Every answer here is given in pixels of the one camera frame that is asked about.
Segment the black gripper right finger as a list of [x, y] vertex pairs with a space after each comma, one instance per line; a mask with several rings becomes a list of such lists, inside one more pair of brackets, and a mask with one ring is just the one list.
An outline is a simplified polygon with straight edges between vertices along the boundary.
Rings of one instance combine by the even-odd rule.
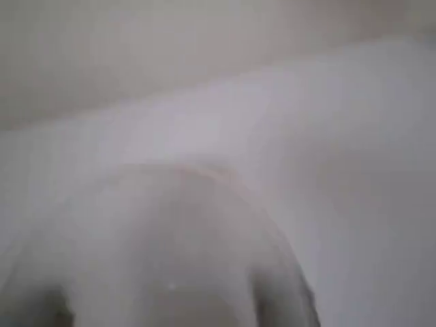
[[251, 288], [258, 326], [321, 326], [315, 295], [299, 265], [257, 270]]

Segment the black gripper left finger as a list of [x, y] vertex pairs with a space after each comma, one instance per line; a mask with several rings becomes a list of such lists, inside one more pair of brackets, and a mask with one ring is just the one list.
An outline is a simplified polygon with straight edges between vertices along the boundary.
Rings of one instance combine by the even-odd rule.
[[33, 325], [46, 327], [72, 327], [74, 314], [62, 290], [44, 290], [35, 299]]

